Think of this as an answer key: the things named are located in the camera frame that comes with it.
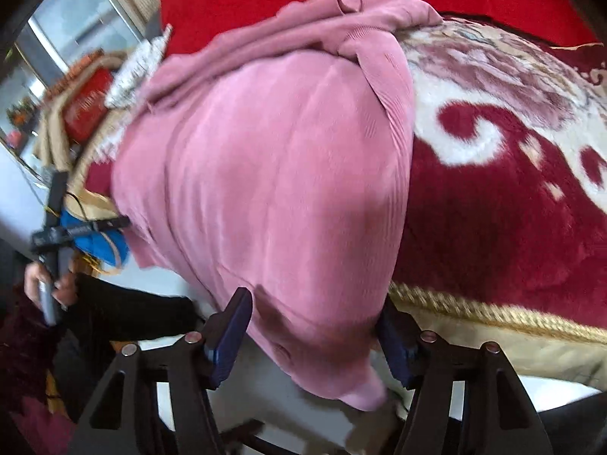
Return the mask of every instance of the maroon sleeve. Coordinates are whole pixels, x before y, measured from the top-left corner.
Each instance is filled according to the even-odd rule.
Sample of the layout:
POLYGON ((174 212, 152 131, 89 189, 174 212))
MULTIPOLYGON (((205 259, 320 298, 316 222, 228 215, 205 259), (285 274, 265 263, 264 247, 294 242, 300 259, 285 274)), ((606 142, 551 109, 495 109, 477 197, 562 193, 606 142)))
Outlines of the maroon sleeve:
POLYGON ((46 371, 52 364, 63 328, 49 328, 42 312, 15 288, 16 306, 0 329, 0 402, 21 412, 21 399, 46 403, 46 371))

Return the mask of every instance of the black device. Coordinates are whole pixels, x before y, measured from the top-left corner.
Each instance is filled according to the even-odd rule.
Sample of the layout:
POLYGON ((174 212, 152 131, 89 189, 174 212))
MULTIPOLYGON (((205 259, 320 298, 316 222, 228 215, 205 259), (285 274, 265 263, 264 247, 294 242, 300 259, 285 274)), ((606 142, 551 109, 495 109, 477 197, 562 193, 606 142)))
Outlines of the black device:
MULTIPOLYGON (((251 318, 251 293, 239 288, 226 310, 175 345, 152 351, 126 346, 116 356, 78 423, 68 455, 165 455, 156 381, 168 381, 180 455, 296 455, 256 435, 250 420, 218 433, 207 397, 230 374, 251 318), (116 378, 123 390, 116 396, 116 378)), ((395 455, 551 455, 552 447, 527 392, 500 346, 448 344, 422 331, 388 298, 376 325, 393 376, 414 389, 395 455), (445 448, 451 388, 465 381, 464 416, 456 451, 445 448)))
POLYGON ((40 304, 42 305, 44 321, 49 326, 57 325, 62 314, 60 304, 53 298, 55 288, 53 282, 59 279, 59 249, 71 246, 75 238, 111 231, 112 229, 126 228, 131 223, 128 217, 117 217, 86 221, 68 227, 62 226, 61 212, 68 191, 68 179, 69 173, 67 171, 57 171, 53 174, 49 199, 45 207, 44 228, 31 236, 31 251, 38 255, 40 262, 51 277, 50 283, 40 282, 39 284, 40 304))

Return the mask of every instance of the hand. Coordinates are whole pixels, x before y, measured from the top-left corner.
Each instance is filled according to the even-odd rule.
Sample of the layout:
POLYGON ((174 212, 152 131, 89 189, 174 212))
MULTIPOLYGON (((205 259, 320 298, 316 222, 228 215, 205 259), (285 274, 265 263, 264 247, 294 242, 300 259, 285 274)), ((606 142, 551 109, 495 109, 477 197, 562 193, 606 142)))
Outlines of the hand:
MULTIPOLYGON (((38 283, 40 281, 47 284, 50 283, 51 278, 49 273, 40 262, 30 263, 25 268, 24 291, 25 295, 36 305, 38 309, 42 309, 38 288, 38 283)), ((71 306, 78 301, 75 273, 70 271, 55 282, 53 297, 64 306, 71 306)))

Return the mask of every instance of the silver bolt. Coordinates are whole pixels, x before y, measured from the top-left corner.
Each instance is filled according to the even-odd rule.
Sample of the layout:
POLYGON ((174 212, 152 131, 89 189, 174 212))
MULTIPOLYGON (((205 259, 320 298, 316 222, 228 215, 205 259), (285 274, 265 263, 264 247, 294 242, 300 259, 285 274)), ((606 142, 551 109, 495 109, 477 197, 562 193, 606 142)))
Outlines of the silver bolt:
POLYGON ((436 334, 432 330, 424 330, 421 335, 421 340, 429 344, 436 342, 436 334))
POLYGON ((186 342, 188 344, 195 344, 196 342, 200 342, 202 339, 202 334, 200 332, 188 332, 186 334, 186 342))
POLYGON ((485 349, 487 349, 492 354, 497 354, 500 352, 500 345, 497 342, 485 342, 485 349))
POLYGON ((129 357, 137 352, 137 344, 127 344, 122 348, 122 355, 129 357))

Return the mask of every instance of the white floor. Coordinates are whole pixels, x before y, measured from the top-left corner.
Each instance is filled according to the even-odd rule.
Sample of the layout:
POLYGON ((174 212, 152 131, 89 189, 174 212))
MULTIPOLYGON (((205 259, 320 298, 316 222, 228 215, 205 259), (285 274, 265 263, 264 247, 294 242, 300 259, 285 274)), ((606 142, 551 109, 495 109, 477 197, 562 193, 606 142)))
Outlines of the white floor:
MULTIPOLYGON (((178 275, 160 268, 141 270, 131 259, 122 273, 105 278, 114 284, 145 290, 160 295, 190 296, 186 282, 178 275)), ((142 343, 143 349, 170 345, 178 337, 142 343)), ((373 357, 382 378, 390 378, 385 360, 373 357)), ((565 405, 597 392, 578 383, 545 378, 522 377, 523 384, 538 411, 565 405)), ((463 384, 454 384, 451 416, 461 418, 463 384)), ((383 414, 369 422, 362 414, 341 402, 318 399, 297 387, 268 357, 246 339, 239 352, 230 378, 209 395, 220 431, 255 418, 266 423, 262 437, 297 453, 328 453, 331 447, 346 447, 350 453, 360 453, 366 445, 366 435, 353 429, 367 425, 366 431, 389 429, 383 414)), ((159 384, 159 410, 163 420, 173 427, 168 385, 159 384)))

